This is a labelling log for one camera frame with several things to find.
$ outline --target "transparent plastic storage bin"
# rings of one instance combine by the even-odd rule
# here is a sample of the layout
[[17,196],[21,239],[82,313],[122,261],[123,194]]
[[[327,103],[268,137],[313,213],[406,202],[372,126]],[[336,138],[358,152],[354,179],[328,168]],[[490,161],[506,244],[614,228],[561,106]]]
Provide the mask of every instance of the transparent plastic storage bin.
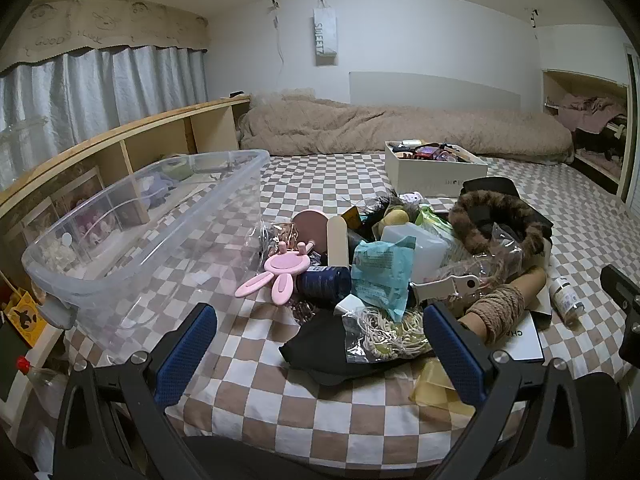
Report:
[[156,162],[53,224],[22,264],[77,308],[76,323],[109,362],[151,350],[201,301],[218,315],[209,351],[219,355],[241,303],[234,292],[257,270],[268,160],[264,150],[244,150]]

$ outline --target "checkered bedsheet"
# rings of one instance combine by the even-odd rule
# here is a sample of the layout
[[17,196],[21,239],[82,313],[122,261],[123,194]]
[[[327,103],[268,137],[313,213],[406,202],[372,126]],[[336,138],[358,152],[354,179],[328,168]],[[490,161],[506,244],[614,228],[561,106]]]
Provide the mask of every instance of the checkered bedsheet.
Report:
[[[567,277],[585,304],[574,331],[554,313],[540,334],[545,358],[566,360],[574,377],[601,370],[620,380],[628,370],[618,356],[624,317],[601,290],[599,275],[613,263],[640,282],[640,222],[564,164],[486,161],[489,175],[511,178],[522,198],[555,222],[550,275]],[[383,155],[274,157],[262,172],[262,218],[287,221],[306,208],[340,214],[389,189]],[[429,202],[445,210],[454,200]],[[162,279],[157,284],[162,287]],[[183,303],[186,308],[189,298]],[[181,433],[222,434],[333,473],[365,470],[375,477],[439,462],[468,423],[446,405],[422,408],[409,401],[421,359],[340,387],[318,386],[282,359],[278,348],[298,326],[289,310],[269,302],[267,290],[230,309],[238,314],[229,318],[234,322],[224,348],[203,359],[180,403],[167,410]],[[72,360],[105,364],[82,331],[71,330],[67,338]]]

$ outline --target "teal plastic package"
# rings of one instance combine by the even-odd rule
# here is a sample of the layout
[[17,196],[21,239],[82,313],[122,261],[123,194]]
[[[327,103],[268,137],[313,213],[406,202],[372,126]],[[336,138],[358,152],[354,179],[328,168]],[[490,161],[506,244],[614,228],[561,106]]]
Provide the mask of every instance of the teal plastic package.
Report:
[[365,303],[385,309],[394,322],[402,321],[414,266],[415,237],[395,244],[360,242],[353,255],[351,291]]

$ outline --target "silver bolt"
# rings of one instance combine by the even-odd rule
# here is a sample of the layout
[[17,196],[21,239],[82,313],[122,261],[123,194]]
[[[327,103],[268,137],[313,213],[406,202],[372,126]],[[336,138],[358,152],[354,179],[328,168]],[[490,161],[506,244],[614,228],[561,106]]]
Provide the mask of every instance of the silver bolt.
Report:
[[86,361],[84,359],[80,359],[79,361],[76,361],[76,363],[74,364],[74,370],[76,372],[81,372],[82,370],[85,370],[86,368]]
[[131,362],[135,365],[141,365],[145,363],[147,359],[149,359],[149,354],[144,350],[138,350],[131,355]]
[[556,370],[560,370],[561,372],[564,372],[566,370],[566,363],[562,361],[562,359],[554,359],[553,364]]
[[492,357],[494,358],[495,362],[500,363],[501,365],[508,363],[511,359],[509,357],[509,354],[507,354],[507,352],[505,352],[504,350],[496,350],[492,354]]

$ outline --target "wooden headboard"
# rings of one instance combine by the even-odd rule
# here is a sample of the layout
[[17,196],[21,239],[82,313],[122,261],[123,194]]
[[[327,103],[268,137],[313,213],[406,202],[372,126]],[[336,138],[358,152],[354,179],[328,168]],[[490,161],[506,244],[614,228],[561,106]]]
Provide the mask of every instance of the wooden headboard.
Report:
[[400,72],[350,72],[351,104],[448,110],[520,110],[520,95],[460,79]]

